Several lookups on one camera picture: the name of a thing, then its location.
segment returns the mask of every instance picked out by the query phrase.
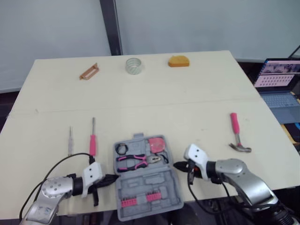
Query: gray plastic tool case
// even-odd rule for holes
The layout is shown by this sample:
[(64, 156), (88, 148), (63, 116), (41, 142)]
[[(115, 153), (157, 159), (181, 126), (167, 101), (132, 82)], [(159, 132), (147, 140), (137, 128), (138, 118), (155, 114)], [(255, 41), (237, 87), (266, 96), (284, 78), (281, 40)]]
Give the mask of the gray plastic tool case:
[[(119, 155), (115, 149), (123, 143), (128, 146), (126, 155), (155, 156), (150, 151), (148, 143), (149, 138), (160, 137), (165, 142), (165, 150), (158, 153), (168, 158), (169, 163), (166, 163), (162, 158), (159, 162), (149, 164), (146, 168), (139, 168), (134, 171), (118, 172), (117, 168), (131, 167), (141, 161), (138, 159), (126, 159), (116, 161)], [(132, 140), (117, 142), (114, 145), (114, 171), (120, 177), (116, 180), (116, 197), (118, 218), (120, 221), (141, 218), (172, 210), (177, 210), (183, 207), (183, 199), (178, 183), (178, 177), (175, 171), (170, 167), (173, 164), (171, 152), (167, 141), (163, 135), (144, 137), (143, 133), (135, 134)], [(149, 193), (160, 193), (161, 199), (148, 201)], [(122, 207), (121, 201), (126, 199), (136, 198), (136, 205)]]

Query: white wall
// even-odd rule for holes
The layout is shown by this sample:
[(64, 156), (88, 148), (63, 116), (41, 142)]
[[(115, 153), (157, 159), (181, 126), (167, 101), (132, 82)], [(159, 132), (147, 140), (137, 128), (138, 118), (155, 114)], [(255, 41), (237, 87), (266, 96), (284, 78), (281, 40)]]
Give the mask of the white wall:
[(110, 55), (99, 0), (0, 0), (0, 93), (35, 59)]
[(300, 44), (300, 0), (116, 0), (124, 54), (228, 49), (288, 57)]

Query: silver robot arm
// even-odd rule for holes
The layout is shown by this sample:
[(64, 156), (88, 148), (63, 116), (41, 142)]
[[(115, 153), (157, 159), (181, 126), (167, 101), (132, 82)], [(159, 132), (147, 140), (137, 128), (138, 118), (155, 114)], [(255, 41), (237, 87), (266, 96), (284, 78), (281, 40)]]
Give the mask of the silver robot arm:
[(21, 225), (48, 225), (58, 212), (58, 205), (73, 192), (73, 179), (70, 177), (54, 177), (46, 180), (37, 200), (32, 204)]
[(188, 170), (185, 171), (189, 173), (189, 184), (193, 184), (195, 165), (200, 169), (200, 177), (204, 180), (231, 184), (244, 203), (236, 205), (247, 208), (253, 214), (255, 224), (299, 225), (267, 184), (251, 173), (243, 161), (234, 158), (209, 161), (207, 154), (195, 144), (189, 145), (184, 158), (188, 160)]
[(246, 164), (239, 159), (218, 160), (208, 162), (208, 168), (215, 166), (209, 173), (210, 176), (221, 177), (224, 182), (234, 186), (239, 196), (246, 205), (276, 204), (277, 197), (258, 176), (251, 173)]
[(86, 197), (89, 187), (103, 178), (104, 174), (101, 164), (93, 162), (84, 169), (82, 178), (53, 177), (47, 179), (42, 184), (37, 200), (31, 205), (20, 224), (51, 224), (58, 212), (59, 203), (63, 199), (69, 198), (71, 195), (82, 195), (82, 198)]

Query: laptop keyboard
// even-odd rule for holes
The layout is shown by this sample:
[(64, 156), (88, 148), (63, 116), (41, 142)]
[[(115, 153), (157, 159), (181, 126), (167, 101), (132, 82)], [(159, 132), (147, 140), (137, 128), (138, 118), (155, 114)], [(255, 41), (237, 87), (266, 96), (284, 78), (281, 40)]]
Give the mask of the laptop keyboard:
[(267, 103), (269, 108), (282, 108), (300, 105), (296, 98), (290, 93), (262, 95), (262, 98)]

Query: laptop screen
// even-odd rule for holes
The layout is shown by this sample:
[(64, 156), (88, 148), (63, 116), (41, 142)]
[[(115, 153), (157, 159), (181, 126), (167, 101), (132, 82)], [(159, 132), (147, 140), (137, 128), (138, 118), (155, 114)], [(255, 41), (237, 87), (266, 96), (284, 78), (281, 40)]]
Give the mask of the laptop screen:
[(299, 75), (300, 60), (267, 59), (258, 74), (254, 87), (263, 91), (286, 90), (287, 88), (291, 90)]

